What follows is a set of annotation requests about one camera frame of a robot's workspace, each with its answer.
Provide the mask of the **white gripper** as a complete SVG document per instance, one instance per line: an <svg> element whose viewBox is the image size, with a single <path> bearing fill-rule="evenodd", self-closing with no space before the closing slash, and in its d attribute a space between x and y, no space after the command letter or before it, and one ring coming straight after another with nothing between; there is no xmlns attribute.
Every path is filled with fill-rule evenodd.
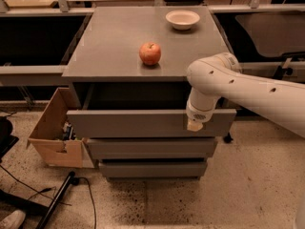
<svg viewBox="0 0 305 229"><path fill-rule="evenodd" d="M198 132L203 128L203 124L208 122L214 113L215 101L212 98L204 98L203 100L195 101L188 100L186 113L189 118L187 130Z"/></svg>

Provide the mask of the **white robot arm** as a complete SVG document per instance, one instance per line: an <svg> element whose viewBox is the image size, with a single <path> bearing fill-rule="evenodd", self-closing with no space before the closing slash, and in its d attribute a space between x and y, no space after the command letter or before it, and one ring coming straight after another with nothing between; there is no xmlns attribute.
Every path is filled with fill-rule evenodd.
<svg viewBox="0 0 305 229"><path fill-rule="evenodd" d="M243 74L229 52L195 60L187 69L187 79L192 86L186 106L190 122L209 121L217 100L224 97L305 136L304 84Z"/></svg>

